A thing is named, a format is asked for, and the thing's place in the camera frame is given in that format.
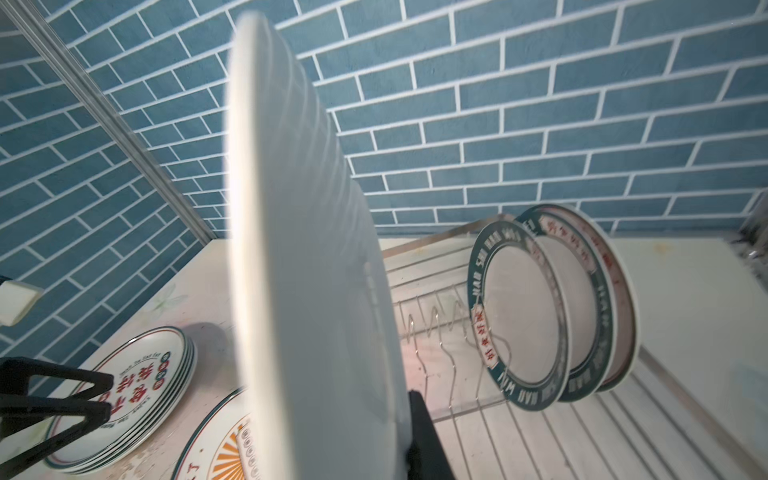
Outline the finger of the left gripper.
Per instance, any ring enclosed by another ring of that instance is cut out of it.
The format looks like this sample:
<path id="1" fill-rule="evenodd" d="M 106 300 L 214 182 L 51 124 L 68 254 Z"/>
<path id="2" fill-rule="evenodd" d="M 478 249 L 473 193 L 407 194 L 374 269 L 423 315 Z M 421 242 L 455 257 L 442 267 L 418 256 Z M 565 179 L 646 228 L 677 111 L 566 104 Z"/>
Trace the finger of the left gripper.
<path id="1" fill-rule="evenodd" d="M 29 394 L 34 376 L 77 380 L 90 387 L 65 398 Z M 111 407 L 97 398 L 112 389 L 114 376 L 107 373 L 62 366 L 24 357 L 1 359 L 1 438 L 3 440 L 55 416 L 82 420 L 52 438 L 1 463 L 1 477 L 11 479 L 56 451 L 104 425 Z"/>

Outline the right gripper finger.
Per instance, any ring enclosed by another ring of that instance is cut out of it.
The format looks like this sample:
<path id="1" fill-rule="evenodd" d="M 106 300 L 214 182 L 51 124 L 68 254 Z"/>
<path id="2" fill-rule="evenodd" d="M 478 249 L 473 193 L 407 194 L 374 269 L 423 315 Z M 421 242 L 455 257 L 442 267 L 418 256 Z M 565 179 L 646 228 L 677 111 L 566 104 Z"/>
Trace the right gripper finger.
<path id="1" fill-rule="evenodd" d="M 412 442 L 406 454 L 409 480 L 455 480 L 445 450 L 420 392 L 408 392 Z"/>

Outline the white plate red characters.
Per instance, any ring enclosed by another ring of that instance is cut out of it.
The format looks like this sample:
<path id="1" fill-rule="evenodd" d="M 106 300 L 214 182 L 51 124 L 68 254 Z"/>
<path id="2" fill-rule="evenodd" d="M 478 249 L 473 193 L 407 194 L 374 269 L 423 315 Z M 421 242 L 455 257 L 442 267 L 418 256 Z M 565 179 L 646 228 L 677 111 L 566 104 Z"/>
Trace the white plate red characters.
<path id="1" fill-rule="evenodd" d="M 196 368 L 194 342 L 180 329 L 158 327 L 122 344 L 94 368 L 113 377 L 97 396 L 110 407 L 107 422 L 48 455 L 44 464 L 70 474 L 99 470 L 151 435 L 180 401 Z"/>

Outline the white plate orange sunburst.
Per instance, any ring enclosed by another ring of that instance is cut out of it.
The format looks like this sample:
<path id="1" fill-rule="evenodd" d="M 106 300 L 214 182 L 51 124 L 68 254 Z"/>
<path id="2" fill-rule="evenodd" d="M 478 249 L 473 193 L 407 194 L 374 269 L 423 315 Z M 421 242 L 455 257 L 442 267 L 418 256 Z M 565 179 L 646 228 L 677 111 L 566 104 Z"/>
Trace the white plate orange sunburst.
<path id="1" fill-rule="evenodd" d="M 261 479 L 243 388 L 221 400 L 184 447 L 172 479 Z"/>

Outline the metal wire dish rack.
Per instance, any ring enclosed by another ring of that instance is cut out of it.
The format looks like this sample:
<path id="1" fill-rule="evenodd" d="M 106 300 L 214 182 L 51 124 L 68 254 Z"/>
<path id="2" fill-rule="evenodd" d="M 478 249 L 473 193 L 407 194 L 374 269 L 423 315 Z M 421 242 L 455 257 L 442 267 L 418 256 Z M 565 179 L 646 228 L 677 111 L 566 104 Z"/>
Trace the metal wire dish rack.
<path id="1" fill-rule="evenodd" d="M 381 243 L 458 479 L 763 479 L 767 298 L 729 245 L 564 206 Z"/>

